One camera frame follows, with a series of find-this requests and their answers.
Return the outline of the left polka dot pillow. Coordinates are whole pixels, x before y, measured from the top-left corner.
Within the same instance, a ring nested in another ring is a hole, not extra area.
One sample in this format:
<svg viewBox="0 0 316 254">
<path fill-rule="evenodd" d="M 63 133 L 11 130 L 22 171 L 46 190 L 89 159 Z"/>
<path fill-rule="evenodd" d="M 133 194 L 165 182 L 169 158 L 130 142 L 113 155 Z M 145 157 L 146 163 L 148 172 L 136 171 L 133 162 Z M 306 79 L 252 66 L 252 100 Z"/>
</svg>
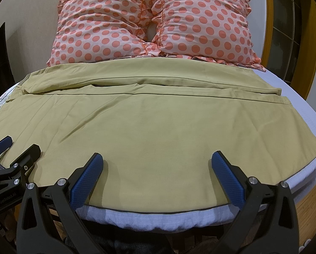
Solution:
<svg viewBox="0 0 316 254">
<path fill-rule="evenodd" d="M 59 0 L 48 66 L 117 58 L 157 57 L 148 41 L 151 0 Z"/>
</svg>

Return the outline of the right polka dot pillow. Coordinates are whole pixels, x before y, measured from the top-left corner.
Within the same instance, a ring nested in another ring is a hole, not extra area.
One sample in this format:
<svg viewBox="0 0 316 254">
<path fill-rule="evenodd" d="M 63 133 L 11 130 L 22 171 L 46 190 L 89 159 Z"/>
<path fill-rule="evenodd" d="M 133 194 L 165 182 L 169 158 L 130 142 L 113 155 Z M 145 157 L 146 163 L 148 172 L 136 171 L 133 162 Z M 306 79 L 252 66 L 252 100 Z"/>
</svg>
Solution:
<svg viewBox="0 0 316 254">
<path fill-rule="evenodd" d="M 156 33 L 153 56 L 177 57 L 265 71 L 253 51 L 250 0 L 149 0 Z"/>
</svg>

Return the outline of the polka dot pillow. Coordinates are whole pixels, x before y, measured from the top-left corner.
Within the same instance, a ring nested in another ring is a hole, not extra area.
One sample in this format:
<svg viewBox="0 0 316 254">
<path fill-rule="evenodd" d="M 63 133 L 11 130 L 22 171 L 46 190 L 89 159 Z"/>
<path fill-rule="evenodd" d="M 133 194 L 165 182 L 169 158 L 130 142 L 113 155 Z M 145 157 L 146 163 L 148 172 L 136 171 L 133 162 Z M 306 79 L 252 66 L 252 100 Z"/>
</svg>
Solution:
<svg viewBox="0 0 316 254">
<path fill-rule="evenodd" d="M 265 71 L 253 51 L 250 0 L 149 0 L 156 33 L 153 56 L 177 57 Z"/>
<path fill-rule="evenodd" d="M 48 66 L 117 58 L 157 57 L 148 41 L 151 0 L 59 0 Z"/>
</svg>

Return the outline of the wooden door frame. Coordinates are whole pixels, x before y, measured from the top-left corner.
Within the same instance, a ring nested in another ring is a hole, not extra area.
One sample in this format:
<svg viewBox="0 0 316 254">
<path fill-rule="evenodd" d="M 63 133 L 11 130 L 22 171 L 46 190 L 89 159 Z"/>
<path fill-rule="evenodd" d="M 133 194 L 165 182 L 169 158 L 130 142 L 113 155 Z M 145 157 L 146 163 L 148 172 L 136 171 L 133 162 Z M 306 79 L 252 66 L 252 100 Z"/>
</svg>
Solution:
<svg viewBox="0 0 316 254">
<path fill-rule="evenodd" d="M 316 74 L 316 1 L 265 0 L 262 64 L 302 98 Z"/>
</svg>

